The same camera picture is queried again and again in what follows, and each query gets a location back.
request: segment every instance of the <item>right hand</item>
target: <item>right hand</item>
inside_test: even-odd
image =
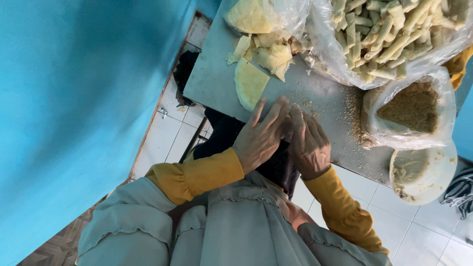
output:
[[[233,144],[233,150],[240,160],[246,175],[266,162],[278,149],[284,137],[284,122],[289,110],[289,100],[280,96],[268,115],[259,123],[266,98],[256,104],[250,120],[242,128]]]
[[[317,120],[304,113],[299,105],[291,110],[294,135],[289,145],[289,155],[306,181],[315,179],[330,167],[331,144]]]

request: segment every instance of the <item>tiled floor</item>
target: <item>tiled floor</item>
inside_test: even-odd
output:
[[[210,24],[203,18],[194,20],[187,43],[181,53],[199,52]],[[152,164],[178,162],[201,123],[204,108],[176,107],[177,90],[171,77],[150,131],[132,169],[132,179],[142,177]],[[167,116],[160,108],[167,111]],[[207,123],[201,133],[209,138],[212,127]],[[418,207],[402,202],[392,189],[353,172],[335,166],[343,185],[361,207],[370,211],[374,229],[391,251],[395,266],[466,266],[473,263],[473,216],[460,220],[456,208],[438,201]],[[292,201],[302,207],[320,226],[326,227],[320,204],[299,180]]]
[[[185,51],[200,52],[209,28],[210,21],[203,17],[196,17],[180,54]],[[133,165],[132,179],[136,180],[144,176],[153,164],[179,162],[201,124],[204,118],[204,107],[200,105],[176,107],[178,105],[175,98],[176,92],[176,81],[171,75],[159,104],[158,112],[151,123],[145,142]],[[210,123],[207,122],[201,136],[208,139],[212,131]]]
[[[407,205],[392,189],[333,167],[348,192],[373,216],[373,228],[391,252],[389,257],[394,266],[473,265],[473,246],[466,243],[466,238],[473,238],[473,216],[460,220],[457,208],[441,205],[439,200],[420,207]],[[320,204],[301,180],[296,184],[292,202],[327,228]]]

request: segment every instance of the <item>white bowl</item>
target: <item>white bowl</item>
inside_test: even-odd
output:
[[[395,150],[389,165],[394,192],[410,205],[424,205],[447,189],[457,163],[453,141],[445,147],[423,150]]]

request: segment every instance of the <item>blue wall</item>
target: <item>blue wall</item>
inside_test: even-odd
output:
[[[473,59],[466,65],[466,75],[463,77],[460,89],[468,89],[470,93],[463,103],[456,118],[452,139],[455,142],[458,155],[473,162]]]
[[[196,8],[219,0],[0,5],[0,265],[123,182]]]

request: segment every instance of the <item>striped cloth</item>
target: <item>striped cloth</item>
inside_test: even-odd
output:
[[[467,214],[473,212],[473,168],[464,169],[453,178],[441,203],[458,207],[462,220],[466,219]]]

